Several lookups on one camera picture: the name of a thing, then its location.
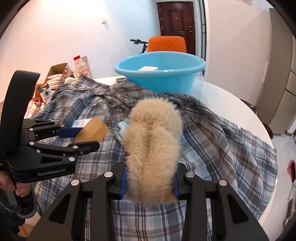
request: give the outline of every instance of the round table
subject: round table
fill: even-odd
[[[94,80],[105,85],[113,85],[116,83],[116,78],[120,77],[122,76],[98,78]],[[273,147],[265,127],[256,114],[233,94],[210,83],[195,80],[189,95],[199,99],[215,114],[237,124],[245,130],[250,131],[253,135],[259,137],[261,140]],[[260,225],[264,223],[270,211],[274,200],[276,184],[270,202],[259,219]]]

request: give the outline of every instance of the blue plaid fabric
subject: blue plaid fabric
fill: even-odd
[[[259,219],[275,187],[275,150],[237,126],[211,112],[199,100],[179,93],[156,93],[132,82],[106,86],[85,76],[79,82],[57,89],[38,119],[52,119],[65,127],[73,121],[98,117],[109,128],[96,153],[81,156],[75,174],[35,184],[38,212],[42,215],[73,179],[95,179],[124,159],[123,141],[117,123],[128,120],[138,100],[162,97],[177,104],[184,121],[179,162],[204,180],[225,179]],[[43,143],[67,146],[74,139],[49,138]],[[117,240],[180,241],[186,201],[145,207],[128,200],[112,202]],[[86,240],[90,240],[90,205],[86,219]],[[207,202],[208,240],[211,240],[211,210]]]

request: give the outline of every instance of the beige cabinet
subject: beige cabinet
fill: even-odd
[[[296,40],[275,9],[271,16],[271,58],[257,103],[257,114],[275,134],[282,134],[296,116]]]

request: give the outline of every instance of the red object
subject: red object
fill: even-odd
[[[75,60],[78,60],[78,59],[80,59],[80,55],[76,56],[76,57],[74,58],[74,61],[75,61]]]
[[[296,179],[296,163],[294,159],[289,162],[287,172],[291,178],[291,181],[294,182]]]

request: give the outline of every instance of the fluffy beige toy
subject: fluffy beige toy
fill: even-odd
[[[130,118],[124,137],[128,198],[146,205],[174,201],[173,176],[182,133],[179,111],[165,99],[144,99]]]

